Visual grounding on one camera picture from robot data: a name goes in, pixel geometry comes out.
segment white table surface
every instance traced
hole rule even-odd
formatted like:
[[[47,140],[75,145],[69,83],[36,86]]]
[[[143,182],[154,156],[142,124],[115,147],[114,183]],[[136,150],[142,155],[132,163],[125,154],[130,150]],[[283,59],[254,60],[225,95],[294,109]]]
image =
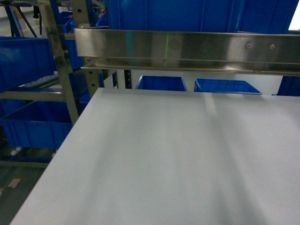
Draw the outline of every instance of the white table surface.
[[[13,225],[299,225],[300,98],[98,89]]]

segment floor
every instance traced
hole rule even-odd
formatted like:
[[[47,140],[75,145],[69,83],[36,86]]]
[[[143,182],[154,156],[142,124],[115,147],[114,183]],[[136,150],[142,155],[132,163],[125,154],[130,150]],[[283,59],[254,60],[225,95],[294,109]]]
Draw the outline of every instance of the floor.
[[[44,172],[44,168],[0,166],[0,225],[8,225]],[[16,188],[8,185],[14,178],[22,178]]]
[[[39,20],[35,20],[33,18],[33,13],[26,13],[25,14],[26,19],[28,20],[29,24],[32,26],[34,32],[39,38],[46,38],[46,31],[43,28],[42,29],[42,35],[39,34]],[[33,38],[33,34],[31,33],[29,27],[25,23],[23,19],[19,19],[24,36],[27,38]],[[6,37],[11,37],[11,32],[10,32],[10,26],[9,26],[9,20],[7,19],[1,19],[0,21],[0,36],[6,36]]]

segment metal pole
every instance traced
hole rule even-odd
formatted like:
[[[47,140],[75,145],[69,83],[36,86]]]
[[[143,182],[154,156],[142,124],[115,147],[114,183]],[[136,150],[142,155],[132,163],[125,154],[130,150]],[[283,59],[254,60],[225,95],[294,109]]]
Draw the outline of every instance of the metal pole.
[[[39,34],[42,35],[42,15],[41,12],[39,12]]]
[[[67,44],[63,34],[62,26],[57,23],[54,14],[58,14],[57,5],[52,5],[49,0],[38,0],[38,6],[42,14],[44,27],[52,48],[56,68],[59,74],[63,94],[73,124],[78,120],[81,112],[79,101],[75,101],[69,75],[73,70],[71,67]]]
[[[89,28],[95,26],[95,17],[92,6],[92,0],[71,0],[73,16],[77,28]],[[90,97],[94,95],[99,88],[98,70],[85,70],[85,77],[89,88]]]
[[[16,37],[24,37],[22,27],[20,25],[18,16],[15,13],[14,7],[11,5],[6,5],[6,6],[4,6],[4,8],[7,13],[10,25],[12,26],[15,36]]]
[[[28,20],[26,19],[26,16],[24,15],[24,13],[22,12],[21,8],[19,6],[16,7],[16,9],[19,11],[21,17],[23,18],[23,20],[25,21],[25,23],[27,24],[28,28],[30,29],[30,31],[32,32],[33,36],[35,38],[37,38],[36,33],[34,32],[33,28],[31,27],[30,23],[28,22]]]

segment stainless steel bar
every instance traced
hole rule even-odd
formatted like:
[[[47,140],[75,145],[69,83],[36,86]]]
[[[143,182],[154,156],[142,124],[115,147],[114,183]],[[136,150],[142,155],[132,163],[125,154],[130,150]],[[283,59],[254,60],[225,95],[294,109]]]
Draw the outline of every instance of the stainless steel bar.
[[[76,27],[88,28],[95,26],[92,0],[71,0]]]
[[[21,99],[32,101],[64,102],[61,92],[36,92],[36,91],[5,91],[0,93],[0,99]]]
[[[300,36],[76,29],[83,68],[300,75]]]
[[[45,30],[52,48],[56,68],[60,78],[60,84],[63,88],[64,97],[67,103],[67,108],[73,124],[79,118],[81,112],[79,104],[75,101],[69,74],[73,72],[69,55],[67,52],[67,45],[62,26],[56,25],[53,9],[49,0],[38,0],[39,9],[42,15],[42,20]]]

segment blue container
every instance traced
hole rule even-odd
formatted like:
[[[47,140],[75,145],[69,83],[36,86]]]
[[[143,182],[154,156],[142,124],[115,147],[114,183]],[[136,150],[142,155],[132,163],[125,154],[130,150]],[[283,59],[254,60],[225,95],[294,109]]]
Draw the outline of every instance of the blue container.
[[[141,76],[136,89],[187,91],[179,76]]]
[[[102,15],[100,20],[96,23],[96,27],[106,27],[107,26],[107,18],[106,13]]]
[[[261,92],[246,81],[196,79],[194,92],[255,94]]]
[[[0,117],[12,113],[25,105],[23,100],[0,99]]]
[[[77,69],[83,66],[83,59],[77,54],[75,39],[66,39],[67,50],[69,52],[72,69]]]
[[[284,76],[277,95],[300,96],[300,77]]]
[[[299,0],[246,0],[241,31],[287,34]]]
[[[72,128],[64,102],[32,102],[0,121],[9,146],[57,149]]]
[[[56,66],[46,38],[0,38],[0,92],[47,75]]]
[[[60,13],[60,23],[64,30],[64,33],[69,33],[71,31],[71,21],[73,20],[72,12],[61,12]]]
[[[107,0],[110,29],[237,32],[245,0]]]
[[[85,95],[83,95],[80,98],[80,102],[89,102],[89,101],[90,101],[90,94],[89,93],[86,93]]]

